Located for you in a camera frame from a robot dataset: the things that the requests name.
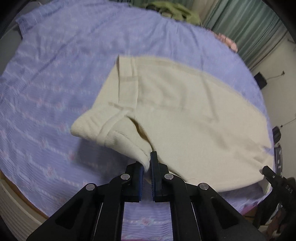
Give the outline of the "cream sweatpants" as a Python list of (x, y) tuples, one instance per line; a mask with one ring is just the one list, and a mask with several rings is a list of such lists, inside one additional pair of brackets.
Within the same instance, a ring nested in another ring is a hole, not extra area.
[(71, 133), (217, 192), (259, 184), (273, 167), (267, 119), (212, 75), (154, 56), (119, 56), (91, 109)]

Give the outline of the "small black speaker box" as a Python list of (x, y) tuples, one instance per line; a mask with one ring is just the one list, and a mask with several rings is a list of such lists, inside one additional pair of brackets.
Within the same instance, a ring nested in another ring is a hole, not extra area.
[(260, 72), (258, 72), (254, 76), (254, 79), (255, 79), (257, 85), (259, 86), (260, 90), (262, 90), (264, 87), (266, 87), (267, 80), (265, 79), (265, 77)]

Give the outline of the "pink patterned cloth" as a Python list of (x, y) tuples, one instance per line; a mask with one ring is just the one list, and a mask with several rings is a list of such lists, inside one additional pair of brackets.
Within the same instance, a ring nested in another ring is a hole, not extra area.
[(238, 52), (238, 47), (236, 45), (236, 43), (231, 40), (229, 37), (221, 34), (221, 33), (214, 33), (214, 36), (221, 41), (222, 43), (224, 43), (230, 50), (232, 50), (234, 53)]

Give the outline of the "green curtain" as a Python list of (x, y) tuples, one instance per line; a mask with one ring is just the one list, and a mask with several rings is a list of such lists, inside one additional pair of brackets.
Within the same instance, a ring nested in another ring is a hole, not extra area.
[(218, 1), (204, 25), (233, 40), (249, 69), (271, 53), (288, 33), (280, 17), (260, 0)]

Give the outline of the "purple floral bed sheet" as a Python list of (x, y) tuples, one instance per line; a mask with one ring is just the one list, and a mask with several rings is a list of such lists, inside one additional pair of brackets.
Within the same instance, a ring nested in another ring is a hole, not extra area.
[[(205, 28), (110, 1), (52, 1), (16, 22), (22, 40), (1, 75), (1, 170), (46, 215), (136, 161), (71, 133), (119, 56), (164, 58), (212, 75), (262, 112), (273, 145), (252, 74)], [(243, 212), (269, 192), (255, 183), (218, 193)]]

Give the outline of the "olive green garment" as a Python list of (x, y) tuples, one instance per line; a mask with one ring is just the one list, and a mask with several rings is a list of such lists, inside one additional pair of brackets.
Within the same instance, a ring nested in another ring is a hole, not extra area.
[(199, 15), (182, 4), (172, 3), (170, 1), (153, 1), (141, 6), (143, 9), (155, 11), (163, 17), (173, 19), (179, 22), (186, 22), (195, 26), (202, 26)]

